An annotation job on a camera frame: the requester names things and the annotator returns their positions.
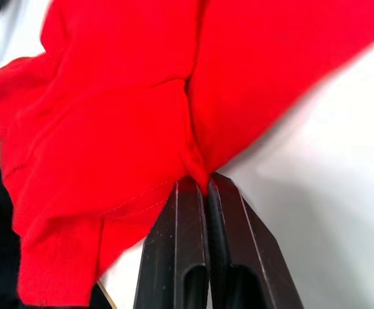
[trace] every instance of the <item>red cloth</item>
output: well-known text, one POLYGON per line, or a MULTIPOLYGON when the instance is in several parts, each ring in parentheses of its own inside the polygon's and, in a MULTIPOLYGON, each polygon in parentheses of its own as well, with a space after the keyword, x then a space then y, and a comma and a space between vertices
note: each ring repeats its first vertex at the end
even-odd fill
POLYGON ((177 179, 205 189, 372 41, 374 0, 54 0, 46 52, 0 69, 21 299, 88 304, 177 179))

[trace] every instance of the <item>wrinkled fabric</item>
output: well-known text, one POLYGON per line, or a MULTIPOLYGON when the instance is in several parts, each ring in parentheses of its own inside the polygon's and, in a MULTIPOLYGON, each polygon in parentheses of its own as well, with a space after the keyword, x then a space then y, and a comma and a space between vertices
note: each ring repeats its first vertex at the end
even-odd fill
POLYGON ((0 69, 3 181, 27 304, 87 305, 174 182, 259 138, 374 41, 374 1, 54 0, 0 69))

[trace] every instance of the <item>red fabric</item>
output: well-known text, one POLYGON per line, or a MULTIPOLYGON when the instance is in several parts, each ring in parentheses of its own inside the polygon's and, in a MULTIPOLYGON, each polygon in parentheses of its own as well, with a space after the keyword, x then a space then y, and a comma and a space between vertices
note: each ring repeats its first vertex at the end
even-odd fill
POLYGON ((46 52, 0 70, 22 300, 88 304, 177 179, 205 190, 372 41, 374 0, 54 0, 46 52))

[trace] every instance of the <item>red sweatshirt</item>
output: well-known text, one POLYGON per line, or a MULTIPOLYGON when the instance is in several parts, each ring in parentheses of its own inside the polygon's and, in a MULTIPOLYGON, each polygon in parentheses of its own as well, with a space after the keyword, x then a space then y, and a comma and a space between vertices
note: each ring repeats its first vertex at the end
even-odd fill
POLYGON ((54 0, 46 52, 0 69, 21 299, 88 304, 177 179, 205 190, 372 41, 374 0, 54 0))

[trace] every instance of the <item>white surface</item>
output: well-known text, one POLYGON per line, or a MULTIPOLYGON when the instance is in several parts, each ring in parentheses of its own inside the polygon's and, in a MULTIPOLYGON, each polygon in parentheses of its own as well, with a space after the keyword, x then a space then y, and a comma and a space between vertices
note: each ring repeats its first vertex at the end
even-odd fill
MULTIPOLYGON (((50 0, 0 15, 0 66, 42 52, 50 0)), ((305 308, 374 309, 374 49, 324 82, 223 172, 277 238, 305 308)), ((142 244, 103 277, 132 308, 142 244)))

